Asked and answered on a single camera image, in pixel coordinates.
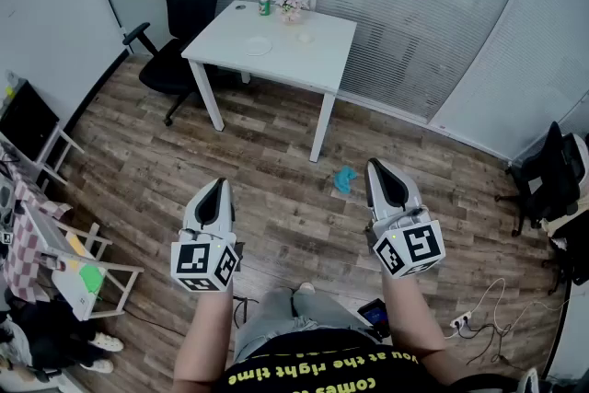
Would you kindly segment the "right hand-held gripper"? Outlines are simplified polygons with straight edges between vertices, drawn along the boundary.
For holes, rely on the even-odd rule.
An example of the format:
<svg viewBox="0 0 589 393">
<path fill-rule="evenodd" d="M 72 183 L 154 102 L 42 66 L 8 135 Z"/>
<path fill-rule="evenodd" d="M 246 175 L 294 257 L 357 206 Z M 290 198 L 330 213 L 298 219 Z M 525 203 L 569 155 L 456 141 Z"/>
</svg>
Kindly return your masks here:
<svg viewBox="0 0 589 393">
<path fill-rule="evenodd" d="M 422 198 L 415 181 L 375 157 L 367 161 L 364 177 L 368 206 L 376 220 L 366 228 L 367 244 L 385 275 L 400 279 L 440 262 L 445 257 L 440 223 L 420 206 Z"/>
</svg>

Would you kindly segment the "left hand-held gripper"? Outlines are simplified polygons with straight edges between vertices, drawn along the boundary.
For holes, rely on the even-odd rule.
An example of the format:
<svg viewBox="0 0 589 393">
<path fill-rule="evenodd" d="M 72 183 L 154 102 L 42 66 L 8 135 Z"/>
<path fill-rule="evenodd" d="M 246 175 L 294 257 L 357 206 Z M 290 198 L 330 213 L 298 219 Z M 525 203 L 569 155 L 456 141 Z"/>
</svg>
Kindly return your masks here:
<svg viewBox="0 0 589 393">
<path fill-rule="evenodd" d="M 234 222 L 229 181 L 214 179 L 185 208 L 184 229 L 171 244 L 172 279 L 192 293 L 226 292 L 240 263 Z"/>
</svg>

